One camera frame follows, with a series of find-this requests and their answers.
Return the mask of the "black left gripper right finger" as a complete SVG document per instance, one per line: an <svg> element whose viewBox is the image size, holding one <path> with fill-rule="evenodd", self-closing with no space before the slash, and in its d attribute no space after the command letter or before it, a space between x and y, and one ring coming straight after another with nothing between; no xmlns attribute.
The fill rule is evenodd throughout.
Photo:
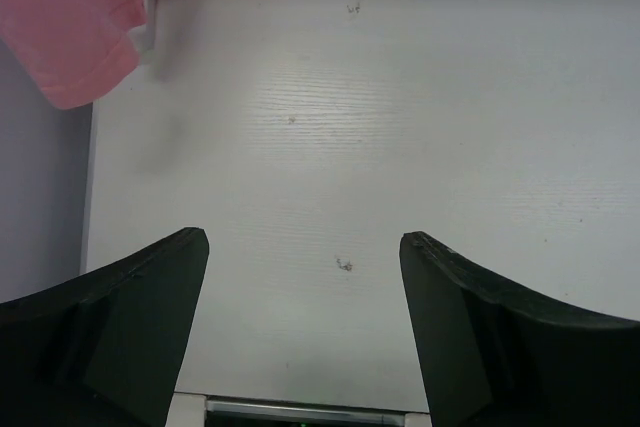
<svg viewBox="0 0 640 427"><path fill-rule="evenodd" d="M400 266L436 426L635 426L639 325L518 284L413 232Z"/></svg>

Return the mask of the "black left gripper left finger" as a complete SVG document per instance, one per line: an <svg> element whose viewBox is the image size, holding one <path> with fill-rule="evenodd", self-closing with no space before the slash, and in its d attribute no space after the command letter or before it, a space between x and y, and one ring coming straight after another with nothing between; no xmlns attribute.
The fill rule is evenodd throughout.
<svg viewBox="0 0 640 427"><path fill-rule="evenodd" d="M205 232L183 228L2 303L2 425L164 425L208 256Z"/></svg>

